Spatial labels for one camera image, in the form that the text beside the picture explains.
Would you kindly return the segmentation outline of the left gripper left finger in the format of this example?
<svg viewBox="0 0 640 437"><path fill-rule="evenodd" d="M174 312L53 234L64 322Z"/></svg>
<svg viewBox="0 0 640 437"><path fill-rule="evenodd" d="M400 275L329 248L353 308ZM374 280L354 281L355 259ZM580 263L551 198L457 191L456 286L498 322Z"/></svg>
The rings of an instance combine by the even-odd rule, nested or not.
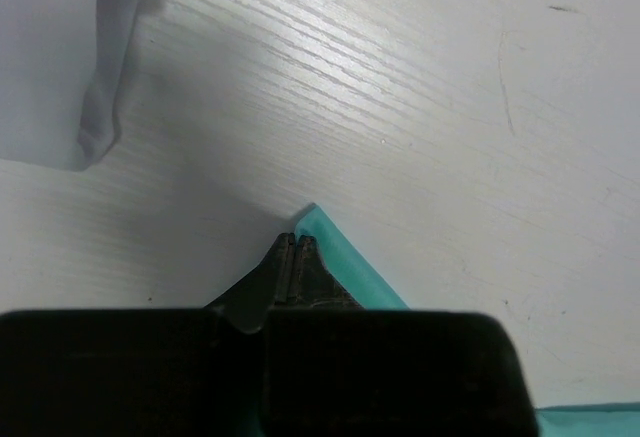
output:
<svg viewBox="0 0 640 437"><path fill-rule="evenodd" d="M294 237L203 307L1 317L5 436L258 436L260 331Z"/></svg>

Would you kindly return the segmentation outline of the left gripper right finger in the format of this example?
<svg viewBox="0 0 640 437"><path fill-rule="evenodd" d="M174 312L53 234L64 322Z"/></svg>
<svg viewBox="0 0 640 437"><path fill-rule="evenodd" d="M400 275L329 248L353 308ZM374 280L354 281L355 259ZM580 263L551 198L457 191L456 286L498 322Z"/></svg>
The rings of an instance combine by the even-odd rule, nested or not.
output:
<svg viewBox="0 0 640 437"><path fill-rule="evenodd" d="M479 313L367 310L296 245L264 327L268 436L535 436L517 351Z"/></svg>

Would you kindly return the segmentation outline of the green t shirt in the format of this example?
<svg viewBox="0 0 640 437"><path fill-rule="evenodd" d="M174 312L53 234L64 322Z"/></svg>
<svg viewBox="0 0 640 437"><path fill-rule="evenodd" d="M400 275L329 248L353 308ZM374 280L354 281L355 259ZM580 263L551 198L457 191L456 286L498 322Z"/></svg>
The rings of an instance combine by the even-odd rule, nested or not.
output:
<svg viewBox="0 0 640 437"><path fill-rule="evenodd" d="M298 238L316 239L325 267L366 309L402 309L406 303L317 205L295 225ZM608 403L538 409L542 436L637 436L639 404Z"/></svg>

